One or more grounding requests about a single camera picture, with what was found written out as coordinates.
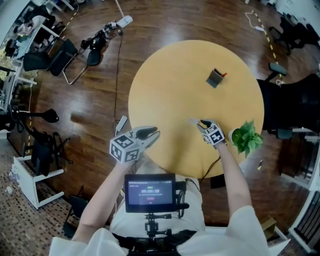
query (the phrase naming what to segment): small screen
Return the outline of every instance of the small screen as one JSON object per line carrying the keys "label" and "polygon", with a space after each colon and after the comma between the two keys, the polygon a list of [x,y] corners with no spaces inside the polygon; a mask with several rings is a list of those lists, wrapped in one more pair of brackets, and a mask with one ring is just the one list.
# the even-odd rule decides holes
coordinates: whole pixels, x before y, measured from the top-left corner
{"label": "small screen", "polygon": [[172,180],[129,181],[129,205],[166,205],[173,203]]}

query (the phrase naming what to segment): wooden floor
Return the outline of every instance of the wooden floor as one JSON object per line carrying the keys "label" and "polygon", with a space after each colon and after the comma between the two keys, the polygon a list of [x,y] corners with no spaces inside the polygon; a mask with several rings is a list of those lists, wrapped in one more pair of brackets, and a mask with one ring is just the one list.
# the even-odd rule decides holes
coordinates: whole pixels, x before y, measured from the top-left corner
{"label": "wooden floor", "polygon": [[[121,1],[121,7],[125,14],[133,17],[133,23],[123,30],[116,119],[128,115],[129,91],[140,66],[155,51],[174,42],[214,42],[242,58],[257,79],[265,79],[270,73],[268,63],[274,62],[274,57],[269,43],[263,32],[250,27],[244,13],[254,10],[266,27],[279,29],[280,14],[271,6],[255,0],[249,5],[244,0],[125,0]],[[70,11],[55,13],[65,23],[73,14]],[[81,40],[92,37],[103,25],[120,17],[114,1],[88,1],[80,5],[63,35],[79,47]],[[253,26],[259,25],[254,15],[250,18]],[[85,193],[92,196],[115,164],[108,149],[113,137],[120,40],[118,35],[112,39],[102,63],[89,67],[74,85],[68,85],[63,76],[54,77],[49,72],[39,71],[40,85],[32,89],[31,109],[53,108],[60,117],[55,124],[34,119],[32,125],[38,130],[57,131],[62,138],[71,137],[65,149],[74,164],[66,165],[63,175],[50,179],[50,184],[67,196],[77,194],[81,185],[84,185]],[[288,57],[280,45],[272,45],[279,63],[288,71],[285,82],[298,81],[317,69],[320,50],[315,46],[295,49]],[[71,73],[81,65],[81,62],[73,63]],[[257,216],[273,216],[285,231],[298,215],[308,191],[279,176],[282,141],[266,132],[262,135],[265,139],[263,147],[241,167]],[[11,133],[11,140],[19,150],[22,141],[27,139],[26,134]],[[261,160],[262,168],[257,170]],[[201,184],[205,222],[207,225],[226,225],[229,220],[226,189],[210,189],[209,182],[205,180]]]}

